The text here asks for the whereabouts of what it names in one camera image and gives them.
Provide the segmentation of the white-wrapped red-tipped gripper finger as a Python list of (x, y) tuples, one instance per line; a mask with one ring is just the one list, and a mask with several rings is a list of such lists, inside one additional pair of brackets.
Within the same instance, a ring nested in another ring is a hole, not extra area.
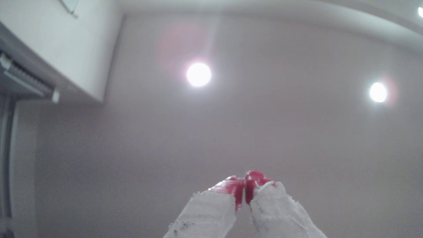
[(245, 180), (230, 176), (194, 193), (164, 238), (224, 238), (242, 206)]
[(304, 207), (285, 190), (283, 183), (258, 171), (245, 175), (245, 201), (260, 238), (326, 238)]

